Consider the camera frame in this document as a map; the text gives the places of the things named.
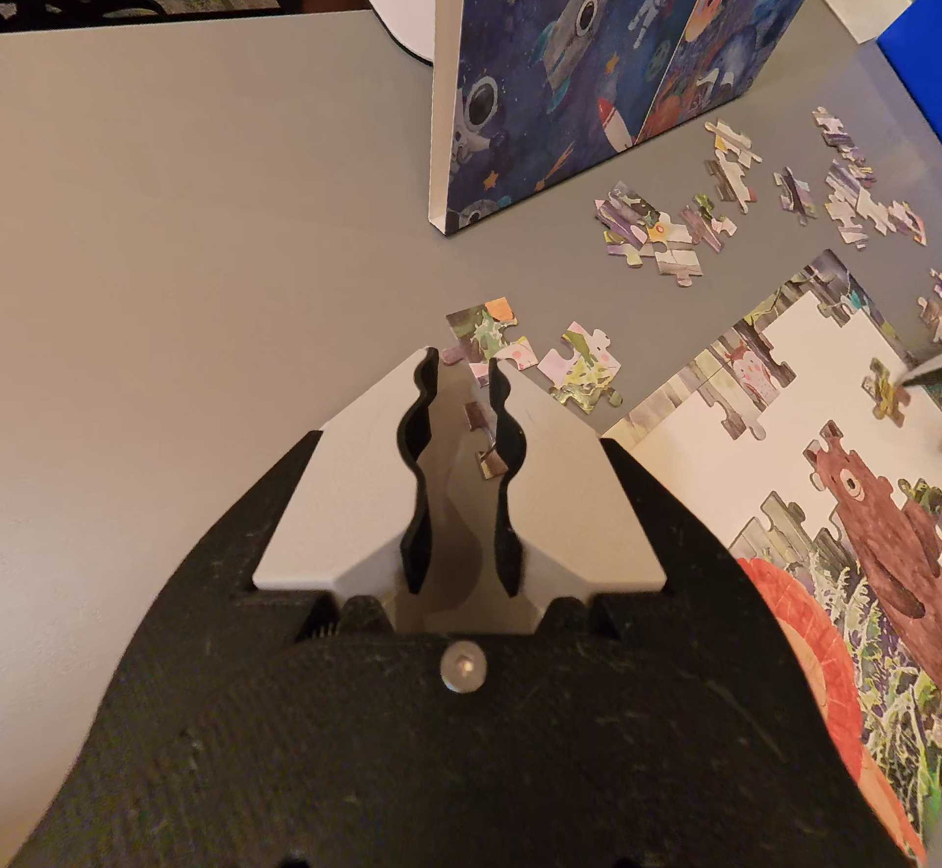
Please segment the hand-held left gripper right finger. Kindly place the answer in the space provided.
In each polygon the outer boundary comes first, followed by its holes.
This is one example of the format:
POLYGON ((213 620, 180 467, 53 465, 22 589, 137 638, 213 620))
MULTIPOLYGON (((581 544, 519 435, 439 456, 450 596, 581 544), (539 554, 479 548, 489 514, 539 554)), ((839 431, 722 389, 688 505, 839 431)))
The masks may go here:
POLYGON ((489 364, 497 417, 497 576, 525 600, 662 591, 665 571, 595 430, 508 359, 489 364))

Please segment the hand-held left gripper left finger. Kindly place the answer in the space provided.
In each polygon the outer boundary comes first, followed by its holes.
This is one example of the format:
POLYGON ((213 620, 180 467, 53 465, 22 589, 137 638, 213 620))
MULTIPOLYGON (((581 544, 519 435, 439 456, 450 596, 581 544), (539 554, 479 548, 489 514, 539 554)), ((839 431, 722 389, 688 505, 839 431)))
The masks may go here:
POLYGON ((393 600, 430 568, 430 443, 439 353, 419 349, 327 421, 253 573, 260 590, 393 600))

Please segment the partly assembled jigsaw puzzle board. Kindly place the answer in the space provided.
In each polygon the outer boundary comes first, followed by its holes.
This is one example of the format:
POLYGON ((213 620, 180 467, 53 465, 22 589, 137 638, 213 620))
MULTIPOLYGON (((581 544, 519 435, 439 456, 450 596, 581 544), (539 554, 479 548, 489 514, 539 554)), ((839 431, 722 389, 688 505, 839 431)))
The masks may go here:
POLYGON ((724 545, 794 649, 838 754, 903 853, 940 816, 940 397, 830 251, 605 434, 724 545))

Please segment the pile of loose jigsaw pieces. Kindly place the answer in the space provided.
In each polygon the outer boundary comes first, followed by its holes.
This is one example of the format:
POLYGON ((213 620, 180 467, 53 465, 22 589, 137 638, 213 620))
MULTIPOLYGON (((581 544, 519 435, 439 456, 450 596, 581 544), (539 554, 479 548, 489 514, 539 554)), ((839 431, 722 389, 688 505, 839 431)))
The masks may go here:
POLYGON ((671 214, 621 181, 595 201, 595 218, 604 227, 611 258, 633 271, 651 265, 678 288, 689 288, 703 276, 702 249, 720 254, 737 230, 706 194, 696 194, 691 204, 671 214))
MULTIPOLYGON (((836 225, 841 240, 855 249, 865 249, 869 240, 867 230, 872 228, 884 237, 901 233, 920 246, 927 245, 924 221, 907 202, 886 205, 873 197, 876 173, 843 122, 824 107, 815 108, 812 118, 824 144, 836 153, 824 178, 826 197, 822 207, 836 225)), ((758 198, 746 184, 745 175, 761 158, 751 138, 733 130, 723 120, 706 122, 704 127, 713 138, 713 157, 706 167, 718 180, 724 201, 747 213, 749 205, 758 198)))
POLYGON ((930 269, 929 275, 933 281, 933 290, 928 298, 918 297, 916 303, 919 307, 919 320, 929 332, 933 344, 941 343, 941 272, 930 269))

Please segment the dark purple green jigsaw piece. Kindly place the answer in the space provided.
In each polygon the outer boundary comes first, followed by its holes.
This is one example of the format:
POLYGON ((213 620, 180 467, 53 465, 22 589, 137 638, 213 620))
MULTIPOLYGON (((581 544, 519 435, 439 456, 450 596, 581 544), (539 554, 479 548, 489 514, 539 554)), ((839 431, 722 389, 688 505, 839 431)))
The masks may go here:
POLYGON ((497 451, 497 417, 486 403, 464 404, 465 422, 469 432, 483 434, 487 444, 477 451, 477 463, 487 481, 503 476, 508 467, 497 451))

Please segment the pink green yellow jigsaw piece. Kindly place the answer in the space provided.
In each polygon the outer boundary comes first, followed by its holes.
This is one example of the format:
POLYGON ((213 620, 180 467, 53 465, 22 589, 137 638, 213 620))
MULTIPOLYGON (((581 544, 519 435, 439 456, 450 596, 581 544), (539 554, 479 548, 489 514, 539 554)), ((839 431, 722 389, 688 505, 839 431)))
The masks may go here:
POLYGON ((622 395, 614 387, 621 363, 609 353, 610 339, 601 329, 588 332, 573 321, 561 340, 571 347, 571 356, 550 350, 537 364, 537 370, 551 383, 550 396, 562 405, 573 403, 590 414, 600 399, 621 407, 622 395))

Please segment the pale pink jigsaw piece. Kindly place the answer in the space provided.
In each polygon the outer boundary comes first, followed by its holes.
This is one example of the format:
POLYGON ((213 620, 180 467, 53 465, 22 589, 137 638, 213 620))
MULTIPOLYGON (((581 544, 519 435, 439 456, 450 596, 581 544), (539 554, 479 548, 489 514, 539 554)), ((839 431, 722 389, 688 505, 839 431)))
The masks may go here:
POLYGON ((536 367, 539 358, 536 356, 528 338, 523 336, 514 342, 499 347, 492 355, 485 356, 480 361, 470 364, 477 385, 486 388, 489 384, 490 362, 493 358, 510 360, 519 370, 536 367))

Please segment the green orange-cornered jigsaw piece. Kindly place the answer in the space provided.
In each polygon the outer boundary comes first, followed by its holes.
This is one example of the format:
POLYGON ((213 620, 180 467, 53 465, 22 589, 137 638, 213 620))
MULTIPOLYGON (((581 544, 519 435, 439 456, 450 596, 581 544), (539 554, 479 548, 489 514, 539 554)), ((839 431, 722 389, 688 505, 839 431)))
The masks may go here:
POLYGON ((505 297, 445 315, 456 343, 442 352, 441 361, 454 366, 465 361, 477 376, 486 375, 489 362, 508 345, 504 331, 517 325, 505 297))

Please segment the blue plastic bin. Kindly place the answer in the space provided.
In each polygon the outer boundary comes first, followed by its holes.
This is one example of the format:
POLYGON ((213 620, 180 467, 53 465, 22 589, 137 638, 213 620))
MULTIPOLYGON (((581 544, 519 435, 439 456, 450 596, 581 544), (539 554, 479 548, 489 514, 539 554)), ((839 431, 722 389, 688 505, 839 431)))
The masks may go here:
POLYGON ((926 116, 941 107, 941 0, 914 0, 877 45, 926 116))

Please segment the illustrated jigsaw puzzle box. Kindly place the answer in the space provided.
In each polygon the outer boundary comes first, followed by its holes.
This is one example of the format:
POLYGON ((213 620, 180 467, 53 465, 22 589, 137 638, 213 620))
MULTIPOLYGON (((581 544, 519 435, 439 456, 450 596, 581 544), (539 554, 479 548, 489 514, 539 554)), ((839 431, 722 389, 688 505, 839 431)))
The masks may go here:
POLYGON ((435 0, 430 223, 451 235, 745 94, 805 0, 435 0))

